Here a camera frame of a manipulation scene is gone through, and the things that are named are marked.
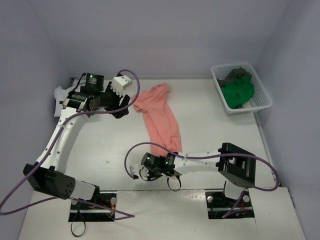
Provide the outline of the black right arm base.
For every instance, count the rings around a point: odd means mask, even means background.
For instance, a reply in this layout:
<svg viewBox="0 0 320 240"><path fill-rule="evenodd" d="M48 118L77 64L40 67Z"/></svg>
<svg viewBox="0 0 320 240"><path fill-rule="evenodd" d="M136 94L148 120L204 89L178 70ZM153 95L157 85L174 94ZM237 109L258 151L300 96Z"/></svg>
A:
<svg viewBox="0 0 320 240"><path fill-rule="evenodd" d="M226 197L222 190L206 191L205 197L207 206L207 216L209 220L255 218L255 213L253 210L248 190L244 191L241 200L232 210L231 208L235 205L237 199L231 199ZM223 216L230 210L230 215L223 218Z"/></svg>

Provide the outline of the white t shirt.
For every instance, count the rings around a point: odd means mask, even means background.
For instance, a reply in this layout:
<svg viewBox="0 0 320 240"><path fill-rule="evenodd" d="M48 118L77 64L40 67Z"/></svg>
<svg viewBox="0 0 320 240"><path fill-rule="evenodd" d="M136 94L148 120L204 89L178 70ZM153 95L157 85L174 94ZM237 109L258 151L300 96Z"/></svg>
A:
<svg viewBox="0 0 320 240"><path fill-rule="evenodd" d="M63 106L61 104L61 102L63 102L68 93L72 90L72 87L63 89L61 86L58 86L55 90L54 90L54 99L55 99L55 110L54 110L54 117L58 118L61 116L61 111L63 109Z"/></svg>

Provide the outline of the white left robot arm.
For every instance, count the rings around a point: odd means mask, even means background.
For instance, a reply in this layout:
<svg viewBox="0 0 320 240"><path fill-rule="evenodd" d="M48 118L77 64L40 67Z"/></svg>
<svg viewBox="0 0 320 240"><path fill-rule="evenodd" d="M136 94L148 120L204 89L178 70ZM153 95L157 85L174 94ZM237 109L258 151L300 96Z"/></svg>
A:
<svg viewBox="0 0 320 240"><path fill-rule="evenodd" d="M89 210L100 204L97 185L65 174L76 139L89 118L99 109L119 119L129 113L130 96L124 94L132 80L121 73L104 87L104 76L86 73L85 84L76 85L60 102L58 124L45 150L34 164L26 164L23 174L36 191L59 199L82 199Z"/></svg>

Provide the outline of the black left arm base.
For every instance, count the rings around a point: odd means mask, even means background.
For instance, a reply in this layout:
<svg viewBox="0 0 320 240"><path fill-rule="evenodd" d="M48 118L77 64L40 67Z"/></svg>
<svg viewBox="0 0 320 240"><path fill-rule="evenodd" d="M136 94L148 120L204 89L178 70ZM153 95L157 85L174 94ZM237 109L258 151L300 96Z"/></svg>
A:
<svg viewBox="0 0 320 240"><path fill-rule="evenodd" d="M116 192L101 192L97 204L115 209L117 203ZM71 201L68 222L113 222L115 213L113 210L84 204L75 200Z"/></svg>

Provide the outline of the pink t shirt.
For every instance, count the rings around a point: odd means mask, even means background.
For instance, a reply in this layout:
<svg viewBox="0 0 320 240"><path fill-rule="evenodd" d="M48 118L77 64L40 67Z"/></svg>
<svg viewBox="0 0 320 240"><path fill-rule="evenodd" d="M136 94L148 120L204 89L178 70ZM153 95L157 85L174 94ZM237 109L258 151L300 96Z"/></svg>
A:
<svg viewBox="0 0 320 240"><path fill-rule="evenodd" d="M178 122L167 102L170 91L170 86L166 83L143 90L137 96L133 107L142 114L150 142L171 152L182 152Z"/></svg>

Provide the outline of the white laundry basket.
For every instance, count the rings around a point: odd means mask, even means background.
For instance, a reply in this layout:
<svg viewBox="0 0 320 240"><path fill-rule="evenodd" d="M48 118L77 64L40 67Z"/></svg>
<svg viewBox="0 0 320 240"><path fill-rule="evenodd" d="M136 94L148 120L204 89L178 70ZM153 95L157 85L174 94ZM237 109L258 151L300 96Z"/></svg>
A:
<svg viewBox="0 0 320 240"><path fill-rule="evenodd" d="M218 80L225 79L233 69L239 68L243 68L245 71L252 75L251 82L254 86L254 94L246 103L242 105L242 108L231 109L228 106L225 97L223 96ZM264 110L272 106L272 99L269 96L266 88L264 87L256 70L251 64L247 62L224 63L213 65L210 70L213 76L215 88L219 94L220 100L222 101L222 105L227 115L256 113L260 110Z"/></svg>

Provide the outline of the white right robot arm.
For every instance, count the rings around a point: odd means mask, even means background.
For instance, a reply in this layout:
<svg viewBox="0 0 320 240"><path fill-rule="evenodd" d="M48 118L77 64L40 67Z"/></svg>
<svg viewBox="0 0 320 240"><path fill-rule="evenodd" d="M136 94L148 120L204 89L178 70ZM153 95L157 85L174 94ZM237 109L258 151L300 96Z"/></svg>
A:
<svg viewBox="0 0 320 240"><path fill-rule="evenodd" d="M146 173L147 181L165 176L177 179L189 173L213 172L220 173L226 183L221 193L221 200L227 206L233 206L239 201L244 189L255 187L256 160L254 154L232 143L225 142L221 148L205 153L168 153L167 156L155 156L146 153L141 166Z"/></svg>

